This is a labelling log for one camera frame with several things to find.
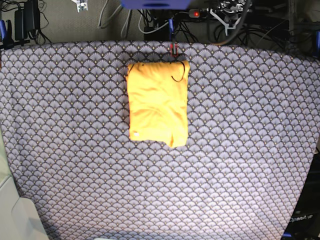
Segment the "yellow T-shirt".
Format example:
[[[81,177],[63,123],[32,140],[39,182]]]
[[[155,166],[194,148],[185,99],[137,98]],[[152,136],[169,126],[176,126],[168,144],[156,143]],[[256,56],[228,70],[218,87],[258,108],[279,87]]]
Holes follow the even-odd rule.
[[[188,61],[128,65],[129,138],[182,147],[188,139]]]

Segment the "red black table clamp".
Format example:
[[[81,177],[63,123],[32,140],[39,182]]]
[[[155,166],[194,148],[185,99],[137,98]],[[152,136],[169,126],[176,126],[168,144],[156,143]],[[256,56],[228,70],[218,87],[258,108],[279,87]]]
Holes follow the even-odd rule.
[[[170,43],[169,50],[172,57],[177,57],[179,55],[178,45],[176,42]]]

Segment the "black OpenArm box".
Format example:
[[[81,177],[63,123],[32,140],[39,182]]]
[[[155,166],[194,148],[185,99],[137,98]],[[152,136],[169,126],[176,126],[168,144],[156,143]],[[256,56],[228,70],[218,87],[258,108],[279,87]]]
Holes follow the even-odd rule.
[[[282,237],[283,240],[320,238],[320,154],[313,157],[304,187]]]

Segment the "blue fan-patterned tablecloth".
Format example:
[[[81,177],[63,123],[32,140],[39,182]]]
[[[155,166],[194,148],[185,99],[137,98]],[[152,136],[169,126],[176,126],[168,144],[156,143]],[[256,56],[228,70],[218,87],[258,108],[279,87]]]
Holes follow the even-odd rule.
[[[129,138],[125,75],[167,42],[1,53],[0,126],[18,192],[53,240],[278,240],[320,135],[318,60],[185,43],[188,139]]]

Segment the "black power strip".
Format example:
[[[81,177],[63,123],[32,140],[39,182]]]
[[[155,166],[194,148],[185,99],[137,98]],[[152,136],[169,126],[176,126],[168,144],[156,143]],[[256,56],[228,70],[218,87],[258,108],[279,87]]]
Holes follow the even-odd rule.
[[[234,11],[230,9],[189,9],[186,11],[190,18],[199,19],[209,17],[214,20],[221,20],[225,23],[234,23],[241,19],[242,11]]]

